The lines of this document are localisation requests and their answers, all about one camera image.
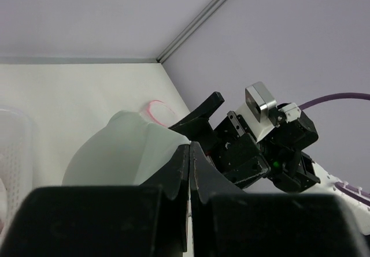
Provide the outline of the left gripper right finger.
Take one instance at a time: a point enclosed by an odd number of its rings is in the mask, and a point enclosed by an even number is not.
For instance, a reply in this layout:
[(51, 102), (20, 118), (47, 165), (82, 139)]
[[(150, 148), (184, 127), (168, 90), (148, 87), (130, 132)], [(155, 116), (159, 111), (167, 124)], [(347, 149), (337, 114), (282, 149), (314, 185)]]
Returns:
[(190, 146), (195, 256), (368, 256), (369, 196), (327, 173), (299, 194), (246, 193)]

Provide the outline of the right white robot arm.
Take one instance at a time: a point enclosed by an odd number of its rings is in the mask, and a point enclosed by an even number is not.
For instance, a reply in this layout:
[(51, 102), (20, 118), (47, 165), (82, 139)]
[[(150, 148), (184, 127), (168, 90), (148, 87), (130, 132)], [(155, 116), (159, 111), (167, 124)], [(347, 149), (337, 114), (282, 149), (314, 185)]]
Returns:
[(242, 106), (212, 127), (210, 116), (223, 102), (221, 93), (212, 93), (171, 129), (197, 141), (230, 182), (244, 189), (267, 178), (283, 192), (331, 193), (354, 211), (369, 213), (369, 193), (329, 174), (304, 153), (319, 136), (295, 103), (278, 105), (268, 91), (250, 87)]

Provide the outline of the white perforated plastic basket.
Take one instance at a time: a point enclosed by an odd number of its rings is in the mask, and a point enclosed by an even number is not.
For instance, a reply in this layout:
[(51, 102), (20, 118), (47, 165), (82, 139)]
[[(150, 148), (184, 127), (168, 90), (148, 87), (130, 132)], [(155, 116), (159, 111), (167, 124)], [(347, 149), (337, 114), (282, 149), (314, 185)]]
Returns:
[(32, 190), (32, 122), (21, 111), (1, 107), (1, 238)]

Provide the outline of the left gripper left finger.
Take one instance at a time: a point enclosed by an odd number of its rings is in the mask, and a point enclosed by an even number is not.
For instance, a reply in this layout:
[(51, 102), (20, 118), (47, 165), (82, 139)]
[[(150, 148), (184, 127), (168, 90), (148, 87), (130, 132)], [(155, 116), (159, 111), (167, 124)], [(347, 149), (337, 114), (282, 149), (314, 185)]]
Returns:
[(45, 187), (22, 202), (2, 256), (182, 256), (189, 145), (141, 185)]

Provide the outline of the pink-trimmed mesh laundry bag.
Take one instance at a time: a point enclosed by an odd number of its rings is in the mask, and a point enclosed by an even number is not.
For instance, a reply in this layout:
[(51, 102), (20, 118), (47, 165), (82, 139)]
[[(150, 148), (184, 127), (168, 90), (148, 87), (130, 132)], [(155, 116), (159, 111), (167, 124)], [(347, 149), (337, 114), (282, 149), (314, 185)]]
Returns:
[(178, 122), (177, 114), (163, 101), (151, 100), (145, 104), (139, 114), (148, 122), (169, 128)]

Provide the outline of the light green bra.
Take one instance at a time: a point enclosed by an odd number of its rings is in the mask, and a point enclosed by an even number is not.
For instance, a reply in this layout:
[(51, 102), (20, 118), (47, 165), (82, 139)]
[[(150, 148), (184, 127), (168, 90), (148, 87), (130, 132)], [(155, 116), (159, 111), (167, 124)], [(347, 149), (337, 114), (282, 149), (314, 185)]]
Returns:
[(145, 120), (139, 113), (120, 111), (74, 154), (64, 186), (140, 185), (162, 168), (184, 135)]

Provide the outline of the right aluminium frame post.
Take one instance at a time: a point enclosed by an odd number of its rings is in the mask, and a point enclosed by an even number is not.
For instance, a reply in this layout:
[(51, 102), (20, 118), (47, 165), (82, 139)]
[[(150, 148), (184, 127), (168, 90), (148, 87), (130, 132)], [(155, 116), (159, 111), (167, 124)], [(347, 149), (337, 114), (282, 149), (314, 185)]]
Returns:
[(228, 0), (211, 0), (191, 22), (157, 56), (159, 64), (166, 62), (189, 40)]

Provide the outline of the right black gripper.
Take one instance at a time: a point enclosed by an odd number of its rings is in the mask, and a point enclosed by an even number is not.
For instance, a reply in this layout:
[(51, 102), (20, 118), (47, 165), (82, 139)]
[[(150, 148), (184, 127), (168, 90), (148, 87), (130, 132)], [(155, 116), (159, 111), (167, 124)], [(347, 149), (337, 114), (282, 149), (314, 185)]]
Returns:
[(213, 92), (196, 109), (169, 128), (200, 144), (215, 168), (240, 189), (265, 178), (272, 168), (246, 120), (231, 111), (214, 128), (209, 118), (224, 103), (220, 92)]

